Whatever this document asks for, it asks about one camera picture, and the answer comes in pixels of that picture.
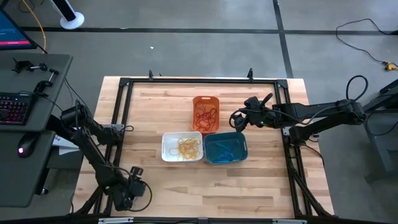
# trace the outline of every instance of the computer screen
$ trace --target computer screen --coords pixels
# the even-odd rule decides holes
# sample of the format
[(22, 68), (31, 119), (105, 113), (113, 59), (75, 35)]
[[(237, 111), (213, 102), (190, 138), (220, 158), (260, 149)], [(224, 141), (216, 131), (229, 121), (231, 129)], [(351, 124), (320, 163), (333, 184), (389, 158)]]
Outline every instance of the computer screen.
[(0, 50), (35, 48), (33, 41), (18, 28), (4, 11), (0, 10)]

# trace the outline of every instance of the orange bin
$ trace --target orange bin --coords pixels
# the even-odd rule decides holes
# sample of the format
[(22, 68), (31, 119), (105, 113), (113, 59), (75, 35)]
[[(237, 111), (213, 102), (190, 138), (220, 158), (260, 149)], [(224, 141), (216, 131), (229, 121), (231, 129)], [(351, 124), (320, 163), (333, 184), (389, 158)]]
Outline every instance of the orange bin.
[(215, 96), (196, 96), (193, 99), (192, 129), (203, 134), (220, 128), (220, 101)]

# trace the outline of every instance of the keyboard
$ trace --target keyboard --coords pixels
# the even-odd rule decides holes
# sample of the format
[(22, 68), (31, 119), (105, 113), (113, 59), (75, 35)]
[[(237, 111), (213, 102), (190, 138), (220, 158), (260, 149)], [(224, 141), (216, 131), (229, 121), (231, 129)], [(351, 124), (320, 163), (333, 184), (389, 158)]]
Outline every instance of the keyboard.
[(0, 93), (0, 125), (25, 125), (33, 99), (30, 93)]

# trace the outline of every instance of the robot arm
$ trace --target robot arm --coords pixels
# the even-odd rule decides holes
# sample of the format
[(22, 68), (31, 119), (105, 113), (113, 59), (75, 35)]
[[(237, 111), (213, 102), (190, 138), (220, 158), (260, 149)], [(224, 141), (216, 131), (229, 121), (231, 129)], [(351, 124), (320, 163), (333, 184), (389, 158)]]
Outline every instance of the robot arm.
[[(250, 97), (244, 102), (245, 108), (238, 109), (229, 118), (229, 125), (237, 132), (243, 131), (248, 124), (258, 128), (285, 128), (289, 129), (290, 140), (293, 144), (306, 141), (313, 134), (333, 128), (341, 124), (362, 124), (366, 115), (360, 103), (355, 100), (341, 100), (334, 103), (322, 103), (316, 105), (303, 105), (300, 103), (282, 103), (272, 105), (272, 109), (266, 107), (272, 93), (262, 101), (256, 96)], [(314, 123), (314, 118), (324, 118)]]
[(113, 196), (115, 209), (129, 210), (134, 198), (144, 195), (146, 185), (141, 180), (143, 170), (132, 167), (129, 178), (125, 178), (121, 173), (123, 169), (107, 161), (91, 138), (94, 134), (100, 144), (116, 144), (121, 140), (121, 133), (116, 128), (104, 128), (94, 121), (88, 108), (79, 101), (76, 101), (76, 106), (62, 111), (61, 121), (64, 128), (76, 129), (71, 131), (71, 139), (93, 166), (99, 187), (106, 195)]

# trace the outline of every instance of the gray floor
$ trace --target gray floor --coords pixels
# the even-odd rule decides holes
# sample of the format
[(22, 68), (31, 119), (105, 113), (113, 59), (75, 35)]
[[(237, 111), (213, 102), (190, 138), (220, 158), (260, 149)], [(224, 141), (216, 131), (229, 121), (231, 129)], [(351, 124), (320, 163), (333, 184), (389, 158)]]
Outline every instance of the gray floor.
[[(11, 1), (6, 11), (21, 26), (37, 27), (29, 14), (16, 10)], [(49, 1), (35, 9), (46, 27), (58, 27), (58, 15)], [(200, 28), (277, 29), (272, 0), (70, 0), (84, 13), (84, 27), (107, 28)], [(371, 18), (382, 30), (398, 29), (398, 2), (394, 0), (279, 0), (285, 29), (334, 30), (345, 22)], [(364, 22), (346, 30), (374, 30)], [(28, 32), (42, 43), (40, 32)], [(47, 32), (50, 53), (71, 54), (68, 74), (71, 85), (95, 110), (105, 75), (245, 77), (249, 68), (256, 77), (286, 77), (278, 34), (178, 34), (178, 33), (89, 33)], [(376, 58), (398, 62), (398, 37), (345, 35), (347, 42), (369, 50)], [(286, 35), (294, 78), (303, 78), (311, 103), (345, 97), (347, 81), (362, 74), (370, 81), (360, 100), (368, 102), (376, 92), (398, 78), (384, 72), (367, 55), (355, 51), (334, 35)], [(355, 82), (354, 98), (363, 84)], [(69, 93), (62, 91), (60, 106), (70, 106)], [(362, 126), (339, 126), (320, 137), (325, 170), (335, 213), (342, 218), (397, 222), (398, 179), (367, 184), (364, 175), (377, 161)], [(1, 219), (63, 215), (77, 172), (52, 172), (50, 193), (35, 197), (28, 208), (0, 208)]]

